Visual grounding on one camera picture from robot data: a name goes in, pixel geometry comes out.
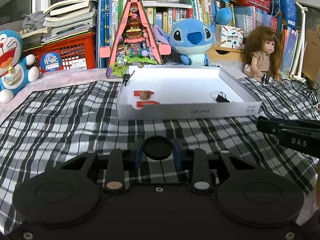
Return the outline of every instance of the white pole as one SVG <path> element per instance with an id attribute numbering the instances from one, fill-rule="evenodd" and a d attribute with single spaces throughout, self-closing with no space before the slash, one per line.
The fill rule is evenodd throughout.
<path id="1" fill-rule="evenodd" d="M 292 64 L 289 78 L 291 80 L 299 80 L 304 83 L 306 80 L 301 77 L 301 71 L 302 71 L 302 64 L 303 64 L 303 57 L 304 57 L 304 44 L 305 44 L 305 28 L 306 28 L 305 11 L 308 11 L 308 8 L 303 7 L 297 1 L 294 1 L 294 3 L 301 11 L 302 23 L 301 23 L 301 34 L 299 35 L 299 38 L 298 38 L 299 40 L 298 40 L 296 55 L 294 57 L 294 62 Z M 300 58 L 300 62 L 299 62 L 298 72 L 297 72 L 297 75 L 295 75 L 299 58 Z"/>

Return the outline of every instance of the pink wooden dollhouse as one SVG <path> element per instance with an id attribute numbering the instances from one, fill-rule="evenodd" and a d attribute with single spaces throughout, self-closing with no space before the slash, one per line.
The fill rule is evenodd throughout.
<path id="1" fill-rule="evenodd" d="M 100 57 L 109 58 L 108 77 L 122 77 L 127 65 L 162 65 L 161 55 L 170 52 L 156 43 L 141 0 L 127 0 L 112 48 L 101 47 Z"/>

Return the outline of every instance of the white box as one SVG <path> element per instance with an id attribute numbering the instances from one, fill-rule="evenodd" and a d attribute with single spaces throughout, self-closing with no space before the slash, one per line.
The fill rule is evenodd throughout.
<path id="1" fill-rule="evenodd" d="M 216 44 L 219 47 L 241 49 L 244 30 L 226 25 L 215 25 Z"/>
<path id="2" fill-rule="evenodd" d="M 181 65 L 129 66 L 133 75 L 117 97 L 119 120 L 172 120 L 256 115 L 261 101 L 241 82 L 219 67 Z M 158 105 L 137 108 L 135 90 L 154 92 Z M 230 102 L 218 103 L 209 93 L 222 91 Z"/>

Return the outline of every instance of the black lens cap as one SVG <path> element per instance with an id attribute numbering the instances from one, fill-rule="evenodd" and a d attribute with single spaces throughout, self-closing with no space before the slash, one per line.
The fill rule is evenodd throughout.
<path id="1" fill-rule="evenodd" d="M 172 142 L 160 135 L 151 136 L 145 140 L 143 151 L 150 159 L 161 161 L 171 155 Z"/>

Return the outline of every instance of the black and white checkered fabric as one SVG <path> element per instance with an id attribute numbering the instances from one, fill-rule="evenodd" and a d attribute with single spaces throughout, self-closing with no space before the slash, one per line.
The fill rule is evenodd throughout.
<path id="1" fill-rule="evenodd" d="M 260 114 L 285 119 L 317 119 L 314 96 L 294 83 L 264 84 L 241 80 L 263 101 Z M 25 179 L 49 170 L 87 150 L 127 147 L 137 138 L 162 135 L 181 138 L 189 147 L 208 153 L 229 150 L 266 169 L 292 179 L 307 194 L 316 184 L 316 158 L 277 145 L 276 138 L 257 131 L 257 117 L 199 120 L 117 120 L 118 82 L 97 81 L 61 89 L 34 92 L 0 126 L 0 227 L 8 234 L 19 224 L 12 193 Z M 148 160 L 130 180 L 174 183 L 186 179 L 171 160 Z"/>

